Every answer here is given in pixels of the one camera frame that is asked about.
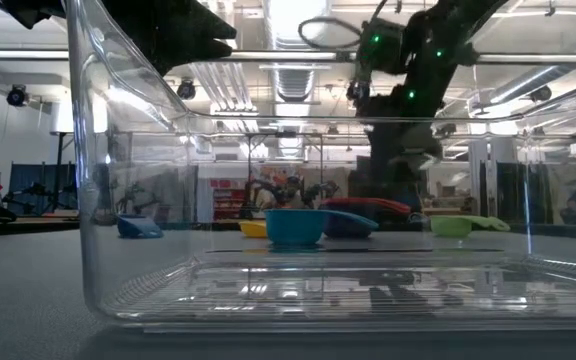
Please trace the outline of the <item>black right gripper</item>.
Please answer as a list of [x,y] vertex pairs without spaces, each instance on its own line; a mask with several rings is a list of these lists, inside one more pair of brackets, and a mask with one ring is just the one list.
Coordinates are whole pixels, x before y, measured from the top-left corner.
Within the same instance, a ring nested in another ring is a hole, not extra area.
[[[418,167],[427,157],[441,158],[442,146],[433,137],[429,121],[403,121],[401,111],[416,92],[396,85],[389,95],[370,97],[366,117],[372,126],[368,131],[371,144],[371,165],[368,193],[372,198],[391,199],[392,175],[390,164],[397,158]],[[408,164],[395,166],[394,183],[397,199],[418,199],[419,176]]]

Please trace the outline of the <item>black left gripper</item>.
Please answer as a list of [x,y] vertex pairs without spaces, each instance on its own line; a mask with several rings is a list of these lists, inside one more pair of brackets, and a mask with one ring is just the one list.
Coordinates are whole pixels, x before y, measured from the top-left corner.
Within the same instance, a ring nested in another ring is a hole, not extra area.
[[109,15],[160,75],[183,64],[229,57],[237,30],[199,0],[102,0]]

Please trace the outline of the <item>red measuring cup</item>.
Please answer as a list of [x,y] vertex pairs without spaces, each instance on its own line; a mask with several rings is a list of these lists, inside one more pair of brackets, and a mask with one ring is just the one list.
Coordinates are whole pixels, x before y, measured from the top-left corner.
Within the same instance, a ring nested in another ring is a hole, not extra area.
[[337,205],[337,206],[376,206],[378,209],[387,209],[399,215],[410,215],[412,213],[411,207],[393,200],[386,200],[380,198],[361,198],[361,197],[347,197],[347,198],[330,198],[322,202],[322,205]]

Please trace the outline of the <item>green measuring cup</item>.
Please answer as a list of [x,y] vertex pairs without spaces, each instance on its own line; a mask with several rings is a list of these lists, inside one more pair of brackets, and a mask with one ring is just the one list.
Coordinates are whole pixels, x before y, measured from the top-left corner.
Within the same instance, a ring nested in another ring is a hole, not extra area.
[[431,231],[440,237],[464,238],[477,225],[484,229],[507,232],[510,226],[496,217],[474,215],[433,215],[430,217]]

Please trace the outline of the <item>teal measuring cup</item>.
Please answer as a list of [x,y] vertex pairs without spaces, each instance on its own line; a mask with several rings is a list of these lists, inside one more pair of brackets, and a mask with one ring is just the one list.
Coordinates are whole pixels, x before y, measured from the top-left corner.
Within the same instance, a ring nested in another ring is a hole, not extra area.
[[267,237],[272,244],[280,246],[316,245],[330,216],[351,220],[371,231],[379,227],[375,221],[349,212],[275,208],[265,212]]

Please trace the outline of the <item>yellow measuring cup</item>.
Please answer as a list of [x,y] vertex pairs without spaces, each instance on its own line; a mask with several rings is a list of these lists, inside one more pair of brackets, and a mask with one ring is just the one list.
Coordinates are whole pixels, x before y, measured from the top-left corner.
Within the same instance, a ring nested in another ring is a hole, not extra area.
[[241,221],[239,227],[241,232],[247,238],[264,239],[267,237],[265,221]]

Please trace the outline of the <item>dark blue measuring cup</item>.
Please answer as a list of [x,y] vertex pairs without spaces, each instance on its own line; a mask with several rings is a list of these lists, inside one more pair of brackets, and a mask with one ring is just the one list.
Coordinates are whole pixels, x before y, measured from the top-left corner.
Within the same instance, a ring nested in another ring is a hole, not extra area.
[[117,229],[121,238],[150,239],[163,237],[161,228],[151,218],[142,215],[119,216]]

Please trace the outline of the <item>purple measuring cup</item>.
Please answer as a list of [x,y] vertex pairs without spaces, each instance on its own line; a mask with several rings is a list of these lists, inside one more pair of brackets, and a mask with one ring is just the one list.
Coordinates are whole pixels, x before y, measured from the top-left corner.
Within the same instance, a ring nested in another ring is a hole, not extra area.
[[364,239],[379,225],[366,217],[348,212],[329,211],[326,214],[324,234],[329,238]]

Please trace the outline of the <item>clear plastic basket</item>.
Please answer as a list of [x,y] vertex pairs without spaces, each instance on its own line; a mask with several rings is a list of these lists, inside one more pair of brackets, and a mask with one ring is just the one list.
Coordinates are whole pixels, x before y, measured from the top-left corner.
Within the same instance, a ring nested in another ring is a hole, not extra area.
[[[443,153],[420,168],[410,215],[322,205],[375,221],[368,238],[280,246],[215,221],[211,179],[305,187],[348,175],[369,156],[356,116],[362,24],[404,25],[437,0],[331,0],[303,21],[306,50],[272,50],[263,0],[199,0],[237,30],[229,57],[160,75],[101,0],[66,0],[85,297],[148,332],[576,330],[576,0],[508,0],[471,38],[431,125]],[[313,70],[310,97],[284,102],[275,70]],[[196,96],[176,93],[192,79]],[[548,101],[528,94],[544,85]],[[94,132],[93,97],[108,129]],[[479,213],[480,163],[545,164],[552,224],[477,225],[435,235],[433,215]],[[121,238],[121,215],[151,218],[162,238]]]

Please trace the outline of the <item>black divider curtain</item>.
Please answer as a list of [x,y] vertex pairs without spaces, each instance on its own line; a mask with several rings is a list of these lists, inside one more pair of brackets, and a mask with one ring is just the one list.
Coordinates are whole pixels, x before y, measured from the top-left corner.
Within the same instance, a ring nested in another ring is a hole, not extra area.
[[553,200],[545,164],[480,163],[481,215],[509,224],[552,224]]

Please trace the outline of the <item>red parts shelf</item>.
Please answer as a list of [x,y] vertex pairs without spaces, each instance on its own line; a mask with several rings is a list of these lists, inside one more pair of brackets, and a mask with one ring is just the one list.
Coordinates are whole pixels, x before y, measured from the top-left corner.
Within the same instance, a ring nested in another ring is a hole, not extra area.
[[213,218],[215,221],[239,217],[246,200],[245,182],[236,179],[211,179],[213,196]]

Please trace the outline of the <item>white box light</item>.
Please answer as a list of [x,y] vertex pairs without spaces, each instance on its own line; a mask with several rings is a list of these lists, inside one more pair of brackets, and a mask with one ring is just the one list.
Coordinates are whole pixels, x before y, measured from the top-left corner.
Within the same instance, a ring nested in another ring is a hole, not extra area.
[[[53,104],[53,109],[56,111],[56,115],[53,120],[51,132],[72,133],[74,131],[72,102],[67,99],[62,99]],[[93,97],[92,113],[94,118],[94,132],[106,132],[108,129],[106,101],[97,95]]]

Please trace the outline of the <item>blue divider panel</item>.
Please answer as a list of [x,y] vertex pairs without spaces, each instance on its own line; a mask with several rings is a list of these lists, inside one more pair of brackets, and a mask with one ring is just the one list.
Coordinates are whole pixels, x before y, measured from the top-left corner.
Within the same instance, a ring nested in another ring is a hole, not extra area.
[[[33,182],[43,184],[48,190],[58,190],[72,183],[76,186],[75,165],[68,164],[12,164],[9,191],[22,190],[29,187]],[[45,198],[36,198],[34,196],[22,195],[18,197],[24,202],[31,202],[43,207],[46,204]],[[78,207],[77,190],[74,196],[73,204],[75,209]],[[21,208],[15,205],[6,205],[17,215],[21,214]]]

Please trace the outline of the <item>silver ceiling duct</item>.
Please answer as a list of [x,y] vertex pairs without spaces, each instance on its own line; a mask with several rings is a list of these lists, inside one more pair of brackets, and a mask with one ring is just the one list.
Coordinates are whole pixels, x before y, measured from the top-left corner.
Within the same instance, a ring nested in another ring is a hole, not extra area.
[[[331,0],[263,0],[264,25],[272,50],[306,50],[298,33],[299,25],[314,17],[330,14]],[[306,101],[313,88],[313,70],[275,70],[274,87],[284,102]]]

